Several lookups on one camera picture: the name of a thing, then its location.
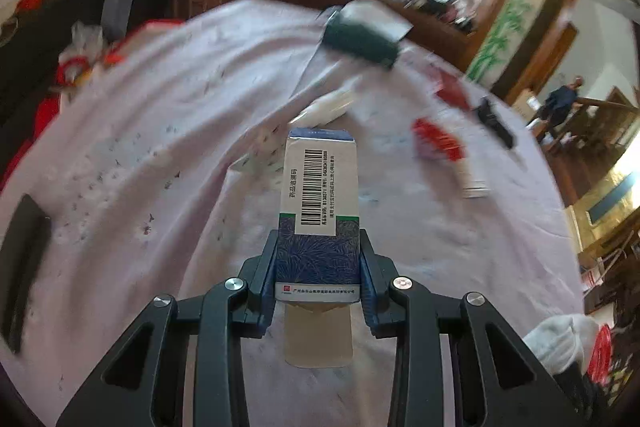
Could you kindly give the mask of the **white red carton box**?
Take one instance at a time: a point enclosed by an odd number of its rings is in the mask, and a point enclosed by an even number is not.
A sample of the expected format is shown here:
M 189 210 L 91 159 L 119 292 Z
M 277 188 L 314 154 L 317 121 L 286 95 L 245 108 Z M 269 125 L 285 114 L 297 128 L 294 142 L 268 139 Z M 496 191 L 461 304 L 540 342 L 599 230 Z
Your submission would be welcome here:
M 489 185 L 480 168 L 469 157 L 461 157 L 452 163 L 454 174 L 464 198 L 484 198 L 490 194 Z

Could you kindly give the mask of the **blue white medicine box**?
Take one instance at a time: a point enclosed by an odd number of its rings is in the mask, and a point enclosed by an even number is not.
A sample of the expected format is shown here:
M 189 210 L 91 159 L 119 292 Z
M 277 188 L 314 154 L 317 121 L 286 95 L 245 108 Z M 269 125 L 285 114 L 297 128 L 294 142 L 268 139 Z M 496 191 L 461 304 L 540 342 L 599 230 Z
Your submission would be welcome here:
M 303 369 L 352 361 L 350 307 L 360 300 L 357 145 L 342 130 L 286 139 L 274 295 L 285 304 L 284 357 Z

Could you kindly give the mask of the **red plastic wrapper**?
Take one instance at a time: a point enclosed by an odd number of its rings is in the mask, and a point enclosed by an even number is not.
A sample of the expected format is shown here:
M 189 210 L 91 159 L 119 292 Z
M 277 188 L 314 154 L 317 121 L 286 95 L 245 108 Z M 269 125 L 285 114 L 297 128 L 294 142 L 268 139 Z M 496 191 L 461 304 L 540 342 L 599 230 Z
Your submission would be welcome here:
M 416 155 L 422 158 L 456 162 L 466 157 L 460 141 L 428 119 L 416 119 L 411 126 L 411 131 Z

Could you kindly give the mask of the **red plastic mesh basket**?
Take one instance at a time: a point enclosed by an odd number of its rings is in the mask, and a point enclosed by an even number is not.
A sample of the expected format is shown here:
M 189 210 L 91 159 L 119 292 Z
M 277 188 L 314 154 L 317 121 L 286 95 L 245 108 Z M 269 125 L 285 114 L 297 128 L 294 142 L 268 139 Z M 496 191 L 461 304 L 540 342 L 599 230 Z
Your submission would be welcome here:
M 612 331 L 608 324 L 603 324 L 597 333 L 596 342 L 588 364 L 587 375 L 590 381 L 604 387 L 608 383 L 612 361 Z

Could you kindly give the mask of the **black flat phone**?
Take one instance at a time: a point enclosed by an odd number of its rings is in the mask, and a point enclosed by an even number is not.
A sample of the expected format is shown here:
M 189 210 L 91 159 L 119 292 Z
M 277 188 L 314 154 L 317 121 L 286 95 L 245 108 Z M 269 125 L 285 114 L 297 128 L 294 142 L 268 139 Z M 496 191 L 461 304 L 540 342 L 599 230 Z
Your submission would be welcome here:
M 50 217 L 24 194 L 1 244 L 1 337 L 13 353 L 21 351 L 29 291 L 50 238 Z

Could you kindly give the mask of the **black toy pistol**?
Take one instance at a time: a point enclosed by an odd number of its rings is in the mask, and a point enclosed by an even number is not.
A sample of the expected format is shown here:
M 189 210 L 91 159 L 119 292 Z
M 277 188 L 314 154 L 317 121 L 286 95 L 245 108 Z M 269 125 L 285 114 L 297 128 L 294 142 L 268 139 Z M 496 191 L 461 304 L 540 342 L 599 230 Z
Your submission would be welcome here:
M 507 150 L 512 150 L 516 144 L 514 135 L 503 124 L 503 121 L 494 112 L 489 98 L 482 98 L 480 103 L 473 109 L 478 122 L 489 131 Z

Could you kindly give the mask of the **wooden stair railing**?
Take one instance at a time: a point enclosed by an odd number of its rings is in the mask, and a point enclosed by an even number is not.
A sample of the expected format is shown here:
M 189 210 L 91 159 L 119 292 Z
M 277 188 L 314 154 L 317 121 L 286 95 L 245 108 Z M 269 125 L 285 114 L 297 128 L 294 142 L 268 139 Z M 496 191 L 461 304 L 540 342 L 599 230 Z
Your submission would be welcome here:
M 556 154 L 560 150 L 589 150 L 604 154 L 626 150 L 638 130 L 638 107 L 615 88 L 607 100 L 578 98 L 546 151 Z

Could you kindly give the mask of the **person in dark clothes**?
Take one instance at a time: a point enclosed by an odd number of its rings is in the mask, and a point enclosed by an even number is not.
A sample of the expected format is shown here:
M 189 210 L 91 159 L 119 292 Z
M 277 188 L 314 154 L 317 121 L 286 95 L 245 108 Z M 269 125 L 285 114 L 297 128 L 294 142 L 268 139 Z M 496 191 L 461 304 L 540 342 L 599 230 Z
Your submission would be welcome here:
M 576 76 L 572 82 L 563 84 L 547 96 L 546 101 L 538 110 L 538 118 L 544 124 L 541 138 L 553 128 L 563 124 L 572 110 L 583 84 L 584 77 Z

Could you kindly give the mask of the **dark red foil packet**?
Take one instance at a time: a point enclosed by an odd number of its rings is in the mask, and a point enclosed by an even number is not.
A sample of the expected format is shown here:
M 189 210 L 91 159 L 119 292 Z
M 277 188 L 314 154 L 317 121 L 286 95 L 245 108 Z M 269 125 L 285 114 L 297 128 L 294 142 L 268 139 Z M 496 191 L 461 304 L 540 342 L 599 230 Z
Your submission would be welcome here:
M 471 110 L 462 81 L 455 75 L 439 69 L 437 71 L 436 96 L 451 107 L 468 113 Z

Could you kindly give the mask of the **white spray bottle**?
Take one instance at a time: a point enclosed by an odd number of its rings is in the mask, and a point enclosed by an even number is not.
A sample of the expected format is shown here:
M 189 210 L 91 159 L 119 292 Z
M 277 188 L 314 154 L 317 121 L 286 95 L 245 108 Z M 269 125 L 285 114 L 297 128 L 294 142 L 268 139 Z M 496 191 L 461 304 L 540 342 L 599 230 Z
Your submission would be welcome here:
M 311 102 L 289 123 L 290 129 L 318 128 L 345 115 L 356 100 L 354 90 L 341 88 L 320 96 Z

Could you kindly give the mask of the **dark green tissue box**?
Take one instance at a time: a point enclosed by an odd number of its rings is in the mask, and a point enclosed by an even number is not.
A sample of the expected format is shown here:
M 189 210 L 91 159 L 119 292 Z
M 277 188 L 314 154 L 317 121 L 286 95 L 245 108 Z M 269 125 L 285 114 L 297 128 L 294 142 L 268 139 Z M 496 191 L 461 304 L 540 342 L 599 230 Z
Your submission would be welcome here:
M 382 2 L 354 0 L 336 9 L 326 21 L 322 46 L 392 69 L 400 43 L 413 24 Z

